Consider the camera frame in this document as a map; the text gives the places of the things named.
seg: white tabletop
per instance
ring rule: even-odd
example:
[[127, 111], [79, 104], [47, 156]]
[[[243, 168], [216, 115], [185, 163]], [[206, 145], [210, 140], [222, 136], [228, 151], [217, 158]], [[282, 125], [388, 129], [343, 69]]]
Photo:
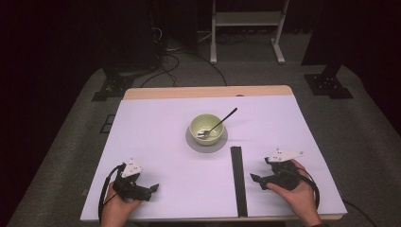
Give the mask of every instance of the white tabletop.
[[[189, 136], [188, 126], [195, 116], [223, 117], [235, 107], [236, 113], [224, 122], [226, 133], [212, 147], [202, 147]], [[249, 218], [296, 218], [283, 199], [263, 191], [250, 177], [250, 173], [272, 174], [264, 158], [277, 148], [305, 153], [297, 161], [320, 188], [318, 212], [322, 218], [340, 218], [347, 213], [294, 95], [222, 96], [121, 101], [81, 220], [98, 220], [105, 178], [130, 158], [144, 169], [139, 185], [160, 184], [151, 200], [143, 202], [130, 219], [236, 219], [232, 146], [242, 147]]]

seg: metal spoon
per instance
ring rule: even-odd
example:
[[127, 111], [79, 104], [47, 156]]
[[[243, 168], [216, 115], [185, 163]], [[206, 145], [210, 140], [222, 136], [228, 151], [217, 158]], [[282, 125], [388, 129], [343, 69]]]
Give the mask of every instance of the metal spoon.
[[[228, 115], [226, 117], [224, 117], [224, 119], [220, 120], [220, 122], [218, 122], [215, 127], [217, 127], [219, 124], [221, 124], [223, 121], [225, 121], [229, 116], [231, 116], [233, 113], [235, 113], [237, 110], [237, 108], [233, 109], [230, 113], [228, 113]], [[209, 133], [210, 131], [212, 131], [215, 127], [213, 127], [211, 130], [209, 131], [200, 131], [198, 132], [197, 137], [200, 139], [207, 139], [207, 137], [209, 137]]]

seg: human hand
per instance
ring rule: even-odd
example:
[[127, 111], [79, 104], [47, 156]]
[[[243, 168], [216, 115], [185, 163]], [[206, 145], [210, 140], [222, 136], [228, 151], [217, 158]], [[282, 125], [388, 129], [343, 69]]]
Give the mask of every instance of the human hand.
[[135, 200], [131, 202], [123, 201], [113, 189], [113, 183], [109, 184], [107, 192], [107, 203], [103, 207], [101, 216], [101, 226], [121, 227], [127, 221], [130, 213], [138, 207], [142, 201]]
[[[295, 160], [294, 165], [300, 168], [299, 173], [309, 179], [305, 168]], [[267, 188], [277, 193], [289, 204], [292, 211], [300, 218], [305, 227], [322, 224], [322, 220], [316, 210], [313, 188], [304, 181], [291, 191], [286, 190], [274, 183], [268, 183]]]

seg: green bowl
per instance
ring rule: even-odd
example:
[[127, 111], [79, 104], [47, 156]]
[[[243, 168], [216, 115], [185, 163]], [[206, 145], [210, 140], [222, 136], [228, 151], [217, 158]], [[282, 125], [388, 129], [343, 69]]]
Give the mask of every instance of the green bowl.
[[[204, 146], [211, 146], [215, 144], [224, 132], [224, 125], [222, 123], [215, 127], [219, 121], [220, 118], [209, 113], [198, 115], [192, 120], [191, 126], [189, 127], [192, 137], [194, 137], [198, 143]], [[206, 139], [198, 138], [198, 133], [200, 131], [209, 131], [213, 127], [215, 128], [210, 131], [209, 137]]]

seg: black ruler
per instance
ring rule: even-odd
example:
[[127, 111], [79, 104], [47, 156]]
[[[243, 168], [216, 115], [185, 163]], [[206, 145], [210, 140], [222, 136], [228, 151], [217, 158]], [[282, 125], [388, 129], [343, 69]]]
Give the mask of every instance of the black ruler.
[[242, 164], [241, 147], [231, 147], [231, 159], [233, 162], [236, 210], [239, 217], [248, 216], [247, 197], [245, 194], [244, 167]]

